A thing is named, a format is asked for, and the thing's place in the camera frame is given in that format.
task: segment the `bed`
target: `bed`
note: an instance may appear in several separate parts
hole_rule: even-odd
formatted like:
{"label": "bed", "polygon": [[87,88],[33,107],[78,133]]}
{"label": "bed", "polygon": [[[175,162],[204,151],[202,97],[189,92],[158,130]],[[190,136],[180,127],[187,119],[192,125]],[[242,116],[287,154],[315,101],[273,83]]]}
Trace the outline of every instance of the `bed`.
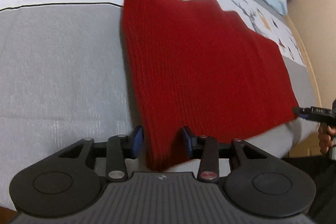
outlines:
{"label": "bed", "polygon": [[[279,45],[298,103],[315,105],[307,68],[283,17],[263,0],[217,1]],[[0,206],[14,209],[8,186],[23,168],[81,138],[106,141],[141,124],[120,31],[122,5],[123,0],[0,0]],[[248,141],[282,157],[315,128],[296,119]],[[169,171],[195,171],[198,164]],[[145,168],[142,160],[127,165],[129,171]],[[222,160],[221,175],[229,172]]]}

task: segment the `circular pad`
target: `circular pad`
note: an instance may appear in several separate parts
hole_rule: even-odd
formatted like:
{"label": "circular pad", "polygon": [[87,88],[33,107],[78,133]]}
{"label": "circular pad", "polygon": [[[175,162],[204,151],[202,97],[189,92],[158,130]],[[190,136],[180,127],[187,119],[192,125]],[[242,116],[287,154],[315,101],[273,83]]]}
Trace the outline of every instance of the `circular pad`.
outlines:
{"label": "circular pad", "polygon": [[59,194],[68,190],[72,178],[61,172],[49,172],[39,175],[34,180],[34,187],[43,194]]}
{"label": "circular pad", "polygon": [[247,160],[227,176],[224,190],[244,211],[271,218],[304,213],[315,196],[311,177],[278,159]]}

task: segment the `black line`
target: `black line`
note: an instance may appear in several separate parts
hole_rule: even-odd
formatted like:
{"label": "black line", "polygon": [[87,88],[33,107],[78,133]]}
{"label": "black line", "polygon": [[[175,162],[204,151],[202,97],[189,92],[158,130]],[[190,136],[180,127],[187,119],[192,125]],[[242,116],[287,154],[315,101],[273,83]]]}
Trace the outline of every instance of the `black line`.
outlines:
{"label": "black line", "polygon": [[44,3],[44,4],[21,5],[21,6],[17,6],[17,7],[7,7],[7,8],[0,9],[0,12],[2,12],[4,10],[16,10],[16,9],[20,9],[20,8],[24,8],[24,7],[39,7],[39,6],[51,6],[51,5],[89,5],[89,4],[109,4],[109,5],[119,7],[119,8],[123,7],[122,5],[115,4],[115,3],[112,3],[112,2]]}

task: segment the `deer print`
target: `deer print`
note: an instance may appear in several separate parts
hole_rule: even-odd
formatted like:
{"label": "deer print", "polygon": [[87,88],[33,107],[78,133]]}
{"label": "deer print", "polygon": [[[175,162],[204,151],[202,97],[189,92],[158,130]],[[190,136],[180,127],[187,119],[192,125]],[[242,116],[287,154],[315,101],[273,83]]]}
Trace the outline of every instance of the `deer print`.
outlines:
{"label": "deer print", "polygon": [[304,62],[304,60],[303,60],[303,57],[302,57],[302,54],[301,54],[301,52],[300,52],[299,46],[298,46],[298,44],[296,43],[293,34],[292,34],[291,32],[289,32],[288,30],[287,30],[287,32],[288,32],[288,34],[289,34],[289,39],[290,39],[291,42],[294,44],[294,47],[296,48],[297,52],[299,53],[299,56],[300,56],[301,61],[302,61],[302,64],[305,64],[305,62]]}
{"label": "deer print", "polygon": [[241,6],[240,2],[245,2],[247,4],[247,1],[246,0],[231,0],[234,4],[236,4],[237,7],[239,7],[243,13],[245,15],[248,16],[248,18],[250,19],[251,23],[252,23],[252,26],[253,26],[253,29],[255,30],[256,33],[259,33],[260,35],[267,37],[267,35],[258,28],[257,24],[255,23],[255,17],[257,16],[257,13],[253,10],[249,10],[248,12]]}

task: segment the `finger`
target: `finger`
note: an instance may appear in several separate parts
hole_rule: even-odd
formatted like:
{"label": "finger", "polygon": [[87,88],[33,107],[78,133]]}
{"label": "finger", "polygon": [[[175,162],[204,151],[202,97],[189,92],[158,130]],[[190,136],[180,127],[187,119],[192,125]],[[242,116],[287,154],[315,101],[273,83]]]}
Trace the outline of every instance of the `finger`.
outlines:
{"label": "finger", "polygon": [[321,152],[322,154],[324,154],[324,153],[327,153],[328,150],[329,150],[328,147],[323,147],[323,148],[320,149],[320,152]]}
{"label": "finger", "polygon": [[334,143],[332,141],[329,141],[329,142],[320,141],[319,142],[319,147],[321,148],[324,148],[324,147],[332,148],[333,146],[334,146]]}
{"label": "finger", "polygon": [[319,140],[321,142],[326,142],[327,143],[327,142],[330,142],[331,137],[328,134],[319,134]]}
{"label": "finger", "polygon": [[336,127],[328,127],[328,133],[330,135],[336,135]]}

